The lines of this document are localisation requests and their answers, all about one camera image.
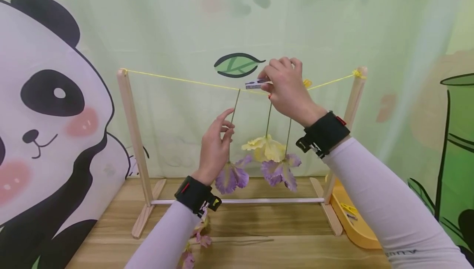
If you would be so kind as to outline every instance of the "wooden base foot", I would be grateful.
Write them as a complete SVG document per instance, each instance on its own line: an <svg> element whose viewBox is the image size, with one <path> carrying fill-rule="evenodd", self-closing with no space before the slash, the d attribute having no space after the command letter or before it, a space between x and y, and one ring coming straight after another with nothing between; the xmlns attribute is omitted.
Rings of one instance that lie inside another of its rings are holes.
<svg viewBox="0 0 474 269"><path fill-rule="evenodd" d="M155 185L155 187L153 188L153 191L152 191L153 200L158 199L161 191L165 187L165 183L166 183L166 179L160 179L158 182L156 182L156 185ZM142 212L140 213L140 216L138 216L138 219L135 222L135 225L133 225L133 228L132 228L132 237L133 238L140 239L140 237L142 237L143 229L145 228L146 223L150 219L150 215L151 215L154 208L155 208L154 205L147 206L145 204L145 206L142 209Z"/></svg>
<svg viewBox="0 0 474 269"><path fill-rule="evenodd" d="M316 192L317 196L323 197L324 190L321 184L319 184L318 180L315 178L309 178L309 181L313 185L314 191ZM328 219L329 225L331 226L331 229L334 232L334 235L336 235L337 237L341 236L344 229L342 228L341 222L339 222L339 219L337 218L333 207L331 206L331 204L324 204L324 202L320 204L324 210L326 218Z"/></svg>

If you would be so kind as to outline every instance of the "purple flower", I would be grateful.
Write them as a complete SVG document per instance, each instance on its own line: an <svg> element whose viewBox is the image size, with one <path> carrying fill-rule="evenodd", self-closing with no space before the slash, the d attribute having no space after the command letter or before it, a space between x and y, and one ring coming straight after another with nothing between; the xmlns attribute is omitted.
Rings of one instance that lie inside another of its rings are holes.
<svg viewBox="0 0 474 269"><path fill-rule="evenodd" d="M281 162L273 160L262 162L260 169L266 181L274 187L280 182L284 182L285 186L291 191L297 191L296 179L291 173L290 167L298 167L301 160L296 154L287 154Z"/></svg>
<svg viewBox="0 0 474 269"><path fill-rule="evenodd" d="M177 269L193 269L194 268L194 256L191 250L185 250L184 253L181 254L181 262L183 262L183 265L180 266L178 264Z"/></svg>
<svg viewBox="0 0 474 269"><path fill-rule="evenodd" d="M249 174L244 167L252 161L252 156L247 155L237 163L227 162L216 178L216 188L221 194L230 194L237 187L245 188L249 183Z"/></svg>
<svg viewBox="0 0 474 269"><path fill-rule="evenodd" d="M210 238L209 235L201 236L201 234L198 232L196 234L196 241L197 241L197 243L199 243L203 247L208 247L212 243L212 238Z"/></svg>

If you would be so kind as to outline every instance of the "yellow tray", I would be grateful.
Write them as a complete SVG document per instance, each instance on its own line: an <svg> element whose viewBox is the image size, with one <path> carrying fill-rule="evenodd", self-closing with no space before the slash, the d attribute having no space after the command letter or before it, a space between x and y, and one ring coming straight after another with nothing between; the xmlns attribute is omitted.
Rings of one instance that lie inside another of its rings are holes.
<svg viewBox="0 0 474 269"><path fill-rule="evenodd" d="M354 205L339 179L336 179L330 203L336 212L337 218L346 231L347 237L355 245L368 249L381 249L380 243L378 242L377 237L375 237L374 232L372 232L358 212L355 213L358 220L353 220L346 216L346 211L342 208L341 204L347 204L348 206Z"/></svg>

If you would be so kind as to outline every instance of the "panda mouth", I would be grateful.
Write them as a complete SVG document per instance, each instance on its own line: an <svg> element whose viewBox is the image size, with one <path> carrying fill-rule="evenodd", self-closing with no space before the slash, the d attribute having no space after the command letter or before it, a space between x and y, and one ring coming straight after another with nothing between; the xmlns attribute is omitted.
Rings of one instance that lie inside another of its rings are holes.
<svg viewBox="0 0 474 269"><path fill-rule="evenodd" d="M51 144L51 142L53 142L57 137L58 137L57 134L54 135L54 137L51 139L51 141L47 142L46 144L38 144L36 141L33 141L35 143L35 145L38 147L38 156L31 157L31 159L38 159L39 157L41 157L41 148L49 146Z"/></svg>

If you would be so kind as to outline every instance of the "black wristband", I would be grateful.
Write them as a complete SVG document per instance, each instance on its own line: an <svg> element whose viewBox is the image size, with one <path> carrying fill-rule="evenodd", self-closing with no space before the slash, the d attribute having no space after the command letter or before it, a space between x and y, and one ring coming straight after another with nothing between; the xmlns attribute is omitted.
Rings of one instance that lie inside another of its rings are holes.
<svg viewBox="0 0 474 269"><path fill-rule="evenodd" d="M328 155L331 148L350 134L346 122L332 111L329 111L313 125L305 128L304 131L306 135L300 138L296 145L305 153L312 149L320 158Z"/></svg>
<svg viewBox="0 0 474 269"><path fill-rule="evenodd" d="M212 187L206 186L192 176L187 176L174 194L174 197L194 214L202 217L206 209L216 211L222 203L222 200L214 196L211 190Z"/></svg>

